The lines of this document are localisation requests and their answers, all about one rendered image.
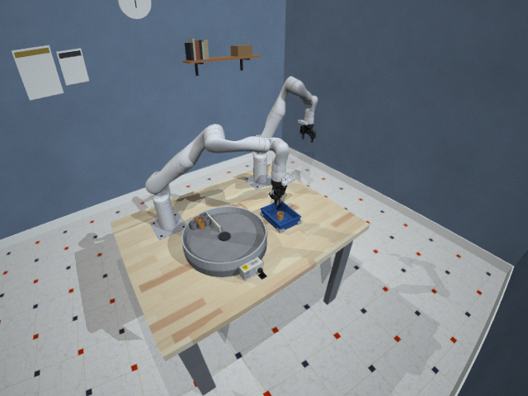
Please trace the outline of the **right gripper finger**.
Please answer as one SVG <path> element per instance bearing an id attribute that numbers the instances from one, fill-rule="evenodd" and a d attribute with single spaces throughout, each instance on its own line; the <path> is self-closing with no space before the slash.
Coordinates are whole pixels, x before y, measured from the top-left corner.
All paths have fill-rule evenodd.
<path id="1" fill-rule="evenodd" d="M 287 186 L 284 186 L 280 189 L 280 195 L 279 195 L 279 204 L 281 203 L 281 197 L 285 194 L 285 190 L 286 190 L 286 187 Z M 283 189 L 284 188 L 284 189 Z"/>
<path id="2" fill-rule="evenodd" d="M 272 190 L 272 192 L 269 192 L 269 196 L 275 200 L 275 205 L 279 205 L 279 195 L 280 195 L 280 191 L 281 189 L 278 189 L 278 192 L 277 194 L 274 193 L 274 189 Z"/>

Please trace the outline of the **blue open-top crate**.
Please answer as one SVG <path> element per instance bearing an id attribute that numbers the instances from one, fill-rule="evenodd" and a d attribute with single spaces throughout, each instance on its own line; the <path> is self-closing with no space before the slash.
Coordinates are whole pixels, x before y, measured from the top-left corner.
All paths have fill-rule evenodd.
<path id="1" fill-rule="evenodd" d="M 275 229 L 279 230 L 288 229 L 297 225 L 297 222 L 300 221 L 301 216 L 292 210 L 287 204 L 282 200 L 279 205 L 275 203 L 262 207 L 260 209 L 263 214 L 263 218 L 266 219 Z M 283 220 L 277 219 L 277 212 L 282 211 L 284 213 Z"/>

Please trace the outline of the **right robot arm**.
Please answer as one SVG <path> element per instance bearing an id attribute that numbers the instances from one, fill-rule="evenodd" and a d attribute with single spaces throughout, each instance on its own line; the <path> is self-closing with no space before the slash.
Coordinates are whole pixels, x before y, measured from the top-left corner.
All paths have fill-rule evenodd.
<path id="1" fill-rule="evenodd" d="M 272 160 L 272 181 L 281 182 L 282 186 L 287 186 L 295 180 L 295 176 L 286 176 L 286 161 L 290 149 L 289 145 L 282 139 L 250 136 L 238 141 L 231 141 L 225 138 L 224 129 L 221 125 L 210 125 L 181 152 L 176 154 L 160 172 L 153 173 L 146 181 L 147 192 L 153 194 L 153 203 L 161 229 L 170 230 L 177 225 L 168 184 L 190 170 L 204 149 L 211 153 L 242 151 L 266 153 L 273 151 L 276 157 Z"/>

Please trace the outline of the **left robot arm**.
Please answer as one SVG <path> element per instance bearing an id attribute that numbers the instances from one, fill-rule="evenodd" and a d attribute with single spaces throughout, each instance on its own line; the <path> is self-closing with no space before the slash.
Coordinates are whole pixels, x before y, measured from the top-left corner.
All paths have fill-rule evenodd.
<path id="1" fill-rule="evenodd" d="M 257 137 L 272 138 L 278 125 L 280 124 L 285 115 L 285 99 L 287 97 L 288 92 L 299 96 L 302 100 L 304 100 L 304 104 L 311 105 L 311 107 L 305 108 L 303 119 L 304 121 L 298 120 L 298 123 L 302 125 L 311 125 L 314 123 L 314 111 L 318 103 L 318 98 L 316 96 L 312 96 L 309 91 L 307 92 L 304 84 L 299 79 L 290 76 L 285 80 L 280 94 L 277 97 L 274 106 L 271 108 L 271 111 L 269 112 L 266 118 L 265 128 L 262 134 L 256 135 Z M 267 155 L 266 153 L 259 152 L 252 152 L 252 154 L 254 171 L 253 179 L 256 183 L 265 183 L 267 170 Z"/>

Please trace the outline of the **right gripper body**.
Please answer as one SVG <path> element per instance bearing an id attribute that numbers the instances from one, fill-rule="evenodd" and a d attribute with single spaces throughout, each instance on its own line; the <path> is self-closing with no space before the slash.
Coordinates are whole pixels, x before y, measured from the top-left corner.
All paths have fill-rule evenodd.
<path id="1" fill-rule="evenodd" d="M 274 193 L 275 194 L 277 194 L 278 189 L 281 189 L 282 187 L 284 187 L 284 186 L 281 185 L 281 182 L 277 182 L 277 181 L 272 181 L 271 180 L 271 184 L 272 184 L 272 190 L 274 189 Z"/>

